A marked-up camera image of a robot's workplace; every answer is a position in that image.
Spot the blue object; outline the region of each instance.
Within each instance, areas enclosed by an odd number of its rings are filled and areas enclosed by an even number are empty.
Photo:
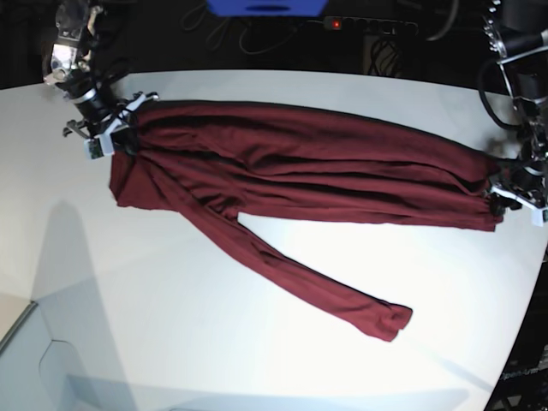
[[[316,16],[327,0],[208,0],[210,11],[221,16]]]

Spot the black cable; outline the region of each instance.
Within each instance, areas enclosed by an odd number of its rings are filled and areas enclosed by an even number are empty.
[[[238,42],[239,45],[240,45],[240,50],[241,50],[241,52],[243,52],[244,54],[246,54],[248,56],[258,56],[258,55],[265,54],[265,53],[268,53],[270,51],[273,51],[273,50],[277,49],[278,47],[281,47],[282,45],[285,45],[288,41],[290,41],[297,34],[299,29],[294,28],[293,31],[288,36],[284,37],[281,41],[275,43],[274,45],[266,47],[263,50],[257,50],[257,51],[249,51],[248,49],[246,49],[244,47],[243,39],[246,37],[247,31],[248,31],[248,29],[246,28],[246,29],[244,29],[243,32],[241,32],[240,40]]]
[[[392,66],[390,71],[390,77],[396,77],[402,73],[402,62],[398,59],[396,63]]]
[[[188,11],[181,19],[179,20],[179,26],[183,32],[192,32],[196,30],[200,24],[204,21],[207,15],[207,3],[203,3],[200,6],[197,6],[190,11]],[[191,18],[196,15],[194,22],[187,24]]]
[[[487,111],[487,114],[489,115],[489,117],[500,128],[504,128],[505,130],[509,130],[509,131],[517,131],[517,130],[520,129],[519,125],[508,124],[506,122],[503,122],[500,118],[498,118],[498,116],[495,114],[495,111],[493,111],[493,108],[489,104],[489,100],[487,100],[487,96],[485,94],[485,84],[484,84],[485,73],[487,72],[487,69],[491,65],[495,64],[496,62],[497,61],[493,60],[493,59],[487,60],[485,63],[483,63],[483,65],[479,69],[478,77],[477,77],[477,80],[476,80],[477,81],[477,86],[478,86],[479,99],[481,100],[481,103],[483,104],[483,106],[485,108],[485,111]]]
[[[114,121],[115,118],[118,118],[120,121],[125,123],[127,126],[129,126],[126,121],[120,117],[121,111],[118,106],[118,103],[116,103],[116,106],[113,108],[110,105],[110,101],[108,99],[104,99],[103,96],[103,87],[110,87],[114,82],[120,80],[122,77],[127,75],[129,73],[129,64],[125,62],[125,59],[118,58],[114,62],[110,64],[110,66],[103,72],[98,73],[98,71],[95,69],[95,59],[92,57],[89,61],[89,77],[92,82],[92,87],[95,90],[95,93],[103,99],[104,107],[109,111],[110,114],[110,122]],[[113,68],[121,64],[123,67],[123,70],[121,70],[119,73],[117,73]]]
[[[427,37],[427,41],[437,41],[440,40],[445,34],[449,32],[449,30],[453,27],[453,24],[455,24],[456,15],[458,15],[459,12],[459,0],[452,0],[451,3],[451,10],[449,12],[449,15],[447,16],[447,19],[445,20],[444,25],[442,28],[439,29],[439,31],[435,34],[433,34],[430,37]]]
[[[383,54],[383,51],[388,48],[391,48],[391,51],[389,51],[377,65],[377,60]],[[367,70],[367,75],[375,74],[383,77],[394,77],[397,73],[397,71],[394,70],[394,66],[399,64],[400,56],[401,52],[393,44],[392,40],[384,38],[375,40],[370,50],[371,63],[369,65],[369,69]]]
[[[190,33],[198,29],[206,19],[208,13],[209,9],[205,2],[191,9],[179,20],[181,30],[185,33]],[[229,32],[231,22],[231,18],[224,18],[221,20],[221,23],[213,29],[210,35],[207,36],[207,39],[205,39],[205,47],[207,50],[217,51],[221,48],[224,39]]]

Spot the table surface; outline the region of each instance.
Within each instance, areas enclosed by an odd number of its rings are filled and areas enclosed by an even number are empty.
[[[337,110],[484,150],[507,140],[475,91],[413,81],[170,72],[122,83],[122,92],[137,91]],[[492,99],[506,110],[508,99]],[[127,403],[118,398],[117,409],[181,402],[225,411],[235,397],[234,409],[245,410],[269,409],[279,398],[296,410],[303,406],[291,402],[296,397],[314,409],[321,399],[329,410],[487,403],[548,241],[528,211],[511,212],[495,233],[240,215],[290,258],[412,307],[406,330],[381,342],[236,263],[185,218],[117,208],[107,188],[110,160],[87,161],[81,140],[61,137],[63,124],[79,117],[54,90],[2,91],[0,104],[0,230],[9,233],[0,241],[0,278],[40,303],[50,333],[74,344],[95,390],[106,390],[100,381],[124,382]]]

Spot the cloth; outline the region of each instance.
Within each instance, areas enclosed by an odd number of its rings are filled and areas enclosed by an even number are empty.
[[[113,158],[117,204],[180,212],[232,258],[368,336],[391,341],[412,310],[288,259],[238,213],[486,231],[501,221],[483,196],[495,160],[436,135],[271,104],[153,107],[138,114],[140,151]]]

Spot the cable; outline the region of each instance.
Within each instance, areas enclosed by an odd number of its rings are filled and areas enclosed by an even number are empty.
[[[197,15],[196,21],[194,23],[191,23],[190,25],[186,24],[188,20],[193,16]],[[189,12],[187,12],[181,19],[179,20],[179,26],[181,27],[181,30],[183,32],[192,32],[196,30],[200,24],[204,21],[207,15],[207,3],[203,3],[198,7],[193,8]]]
[[[451,10],[449,12],[449,15],[447,16],[447,20],[445,20],[445,24],[437,33],[433,34],[430,37],[427,37],[426,41],[440,40],[453,27],[453,24],[455,24],[456,15],[458,14],[458,11],[459,11],[459,0],[452,0],[452,2],[453,3],[451,4]]]
[[[199,6],[188,11],[180,20],[179,26],[185,33],[190,33],[196,30],[206,19],[209,9],[207,3],[200,4]],[[231,18],[222,19],[221,23],[207,36],[205,39],[205,47],[209,51],[217,51],[223,45],[224,39],[229,31]]]
[[[479,99],[481,100],[481,103],[483,104],[485,111],[487,111],[487,114],[489,117],[500,127],[504,128],[505,130],[509,131],[517,131],[520,129],[520,126],[515,124],[508,124],[506,122],[503,122],[498,116],[495,114],[495,111],[493,111],[493,108],[489,104],[489,100],[487,100],[487,96],[485,95],[485,84],[484,84],[484,78],[485,73],[487,72],[487,69],[494,63],[496,63],[496,60],[487,60],[478,72],[477,77],[477,86],[478,86],[478,93],[479,93]]]
[[[388,48],[391,48],[391,51],[384,55],[379,65],[377,65],[377,60]],[[367,75],[375,74],[382,77],[396,77],[401,71],[400,57],[401,52],[392,40],[384,38],[375,40],[370,50],[371,64],[367,70]]]
[[[263,50],[258,50],[258,51],[249,51],[248,49],[246,49],[243,45],[243,39],[246,37],[247,35],[247,28],[241,32],[241,35],[240,35],[240,41],[239,41],[239,45],[240,45],[240,50],[248,55],[248,56],[258,56],[258,55],[261,55],[261,54],[265,54],[265,53],[268,53],[270,51],[273,51],[275,49],[277,49],[278,47],[281,47],[282,45],[285,45],[288,41],[290,41],[298,32],[298,28],[294,28],[293,31],[288,35],[286,36],[282,41],[279,41],[278,43],[275,43],[274,45],[271,45],[270,47],[267,47]]]

